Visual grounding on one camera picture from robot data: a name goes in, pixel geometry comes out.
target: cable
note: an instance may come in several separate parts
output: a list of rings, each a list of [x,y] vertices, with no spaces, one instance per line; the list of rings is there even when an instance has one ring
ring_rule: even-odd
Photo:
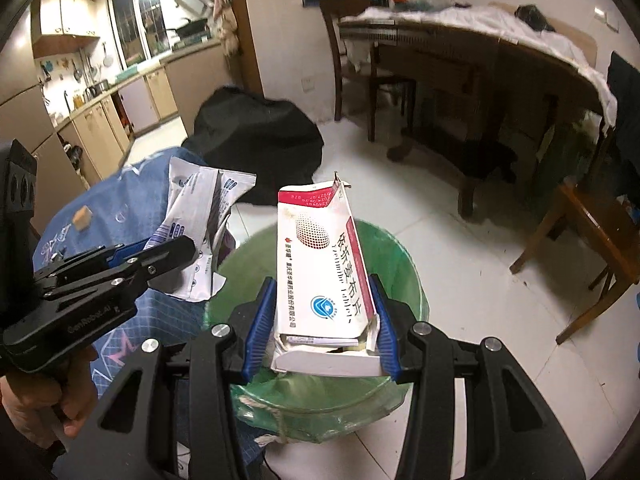
[[[271,474],[276,477],[276,480],[282,480],[280,475],[278,473],[276,473],[273,469],[271,469],[271,466],[269,465],[269,462],[267,462],[267,450],[266,449],[262,452],[262,461],[264,462],[264,465],[267,466],[267,469],[269,471],[271,471]]]

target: metal screw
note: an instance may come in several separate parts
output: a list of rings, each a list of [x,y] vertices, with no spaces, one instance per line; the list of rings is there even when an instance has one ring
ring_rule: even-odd
[[[414,325],[414,332],[417,335],[429,335],[431,333],[431,325],[424,321],[419,321]]]
[[[151,352],[155,352],[156,350],[158,350],[159,346],[160,343],[158,342],[158,339],[147,339],[142,343],[142,351],[146,352],[147,354],[151,354]]]
[[[502,343],[499,339],[496,339],[495,337],[488,337],[484,342],[484,346],[486,347],[487,350],[491,352],[497,352],[502,348]]]
[[[211,329],[211,335],[214,337],[224,337],[231,332],[231,327],[229,325],[220,324],[216,325]]]

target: small beige object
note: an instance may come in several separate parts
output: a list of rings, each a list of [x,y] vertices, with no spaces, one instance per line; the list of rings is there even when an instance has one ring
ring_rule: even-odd
[[[82,206],[74,215],[73,224],[78,231],[84,231],[91,225],[91,218],[94,214],[87,206]]]

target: blue cloth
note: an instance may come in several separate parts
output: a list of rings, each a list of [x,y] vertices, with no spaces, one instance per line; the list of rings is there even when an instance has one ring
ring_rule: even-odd
[[[164,220],[169,193],[169,161],[172,156],[204,166],[201,158],[183,148],[170,148],[126,166],[107,180],[93,186],[64,207],[49,223],[33,256],[35,270],[50,263],[64,251],[65,258],[94,247],[129,245],[149,238]],[[76,211],[87,206],[93,213],[89,227],[78,232],[71,221]],[[178,344],[198,335],[205,303],[189,303],[155,290],[147,290],[136,300],[138,313],[94,343],[100,358],[92,363],[92,378],[101,396],[115,375],[148,338],[164,345]],[[236,421],[244,463],[260,455],[254,442],[263,430]]]

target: green trash bin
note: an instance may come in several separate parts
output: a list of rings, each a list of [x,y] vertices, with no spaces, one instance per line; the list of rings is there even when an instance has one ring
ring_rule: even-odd
[[[390,233],[357,220],[367,272],[378,274],[390,298],[407,303],[418,320],[429,307],[418,272]],[[265,276],[276,277],[276,226],[249,238],[218,269],[225,286],[207,305],[205,328],[224,322],[239,304],[255,299]],[[262,368],[247,386],[232,386],[236,416],[257,428],[308,442],[352,433],[402,404],[408,386],[389,377],[332,378],[277,374]]]

